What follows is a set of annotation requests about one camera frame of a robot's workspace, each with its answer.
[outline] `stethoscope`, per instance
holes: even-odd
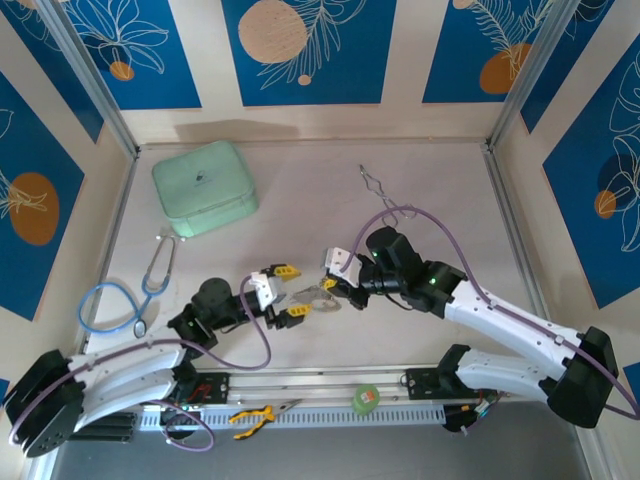
[[[80,304],[78,305],[78,312],[77,312],[78,322],[80,323],[82,328],[84,328],[87,332],[98,334],[98,335],[107,335],[111,333],[120,332],[125,328],[129,327],[129,325],[134,324],[133,334],[135,335],[135,337],[142,338],[145,336],[145,334],[147,333],[147,323],[143,320],[142,316],[144,315],[144,312],[149,306],[149,303],[151,303],[151,300],[153,300],[155,297],[162,295],[167,289],[167,287],[169,286],[169,281],[171,280],[171,271],[173,270],[173,262],[176,254],[176,248],[178,246],[178,240],[183,242],[185,240],[184,237],[177,237],[175,235],[158,235],[156,239],[160,240],[160,243],[158,244],[158,248],[156,248],[156,252],[153,255],[153,259],[151,260],[151,263],[147,268],[147,272],[145,273],[144,277],[142,277],[141,289],[142,289],[142,293],[146,295],[146,298],[144,299],[144,302],[142,302],[142,305],[138,307],[136,300],[131,296],[129,291],[121,284],[116,282],[99,283],[98,285],[93,287],[91,290],[89,290],[84,295],[84,297],[82,297],[82,300],[80,300]],[[151,276],[153,267],[155,266],[158,256],[160,255],[162,246],[167,240],[170,240],[172,244],[171,256],[169,257],[169,266],[167,267],[167,272],[160,286],[152,287],[149,285],[149,277]],[[84,307],[87,301],[89,300],[89,298],[91,298],[98,290],[102,290],[107,287],[115,288],[116,290],[120,291],[124,295],[124,297],[131,304],[131,308],[133,309],[133,316],[129,318],[127,321],[125,321],[124,323],[122,323],[121,325],[118,325],[117,327],[109,328],[106,330],[99,330],[97,328],[90,327],[87,324],[87,322],[84,320],[82,316],[82,311],[84,310]]]

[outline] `pliers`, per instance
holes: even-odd
[[[288,402],[281,403],[280,405],[275,405],[275,406],[274,405],[267,405],[266,407],[264,407],[261,410],[244,410],[242,412],[236,413],[235,415],[233,415],[229,419],[229,423],[235,423],[236,421],[238,421],[239,419],[241,419],[243,417],[248,417],[248,416],[253,416],[253,415],[264,415],[264,418],[262,420],[260,420],[260,422],[258,422],[248,432],[238,433],[237,435],[234,435],[233,438],[235,440],[244,440],[246,438],[249,438],[254,433],[256,433],[258,430],[260,430],[262,427],[264,427],[266,424],[275,422],[276,421],[276,417],[278,415],[280,415],[280,414],[286,412],[287,410],[295,407],[301,401],[302,401],[302,399],[290,400]]]

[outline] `white cable tray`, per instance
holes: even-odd
[[[253,425],[258,417],[244,417],[235,424],[229,418],[242,409],[210,409],[199,413],[204,422],[214,430],[242,428]],[[351,407],[303,408],[283,413],[269,428],[336,428],[377,427],[396,425],[443,425],[446,421],[442,405],[399,405],[376,408],[366,416],[356,414]],[[159,410],[146,410],[140,414],[140,431],[157,431],[160,426]],[[195,430],[199,427],[185,418],[184,424],[174,429]]]

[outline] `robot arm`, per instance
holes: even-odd
[[[563,419],[593,428],[612,389],[593,365],[566,346],[568,342],[593,356],[615,377],[618,369],[609,337],[591,327],[586,333],[556,325],[510,305],[484,290],[481,299],[466,274],[442,262],[423,261],[407,238],[391,227],[367,239],[371,258],[331,248],[325,257],[325,288],[347,298],[357,309],[371,295],[399,294],[414,310],[433,313],[474,328],[524,358],[489,355],[454,345],[438,366],[439,383],[457,388],[493,389],[546,402]],[[504,310],[552,332],[551,338]]]
[[[276,314],[282,283],[298,276],[288,265],[254,272],[255,290],[245,298],[251,314],[268,328],[292,328],[304,320],[310,306]],[[215,332],[249,322],[239,295],[221,278],[205,281],[182,313],[144,338],[116,348],[65,359],[58,350],[42,355],[9,392],[4,408],[15,438],[27,457],[48,453],[89,423],[139,403],[165,398],[181,403],[196,387],[191,361],[217,345]],[[185,342],[200,347],[187,348]],[[46,398],[32,402],[47,389]]]

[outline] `green tape roll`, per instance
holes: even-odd
[[[358,415],[368,415],[380,403],[380,392],[375,385],[360,385],[351,403]]]

